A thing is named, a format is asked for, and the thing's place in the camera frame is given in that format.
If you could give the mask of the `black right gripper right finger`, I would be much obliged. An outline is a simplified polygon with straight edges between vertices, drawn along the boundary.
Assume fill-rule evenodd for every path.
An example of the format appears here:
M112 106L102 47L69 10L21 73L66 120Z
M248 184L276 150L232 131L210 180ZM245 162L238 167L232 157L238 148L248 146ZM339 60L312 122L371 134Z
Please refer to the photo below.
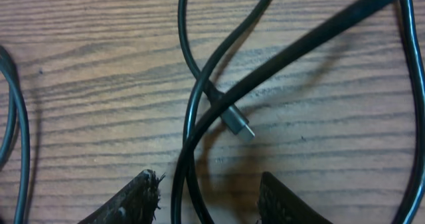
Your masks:
M331 224L268 171L262 174L257 206L262 224Z

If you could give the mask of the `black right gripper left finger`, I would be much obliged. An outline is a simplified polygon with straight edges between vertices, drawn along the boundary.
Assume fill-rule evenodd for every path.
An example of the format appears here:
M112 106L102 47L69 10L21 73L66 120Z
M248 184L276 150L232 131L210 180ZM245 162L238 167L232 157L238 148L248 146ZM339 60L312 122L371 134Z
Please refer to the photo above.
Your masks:
M78 224L152 224L159 209L159 184L165 176L145 169Z

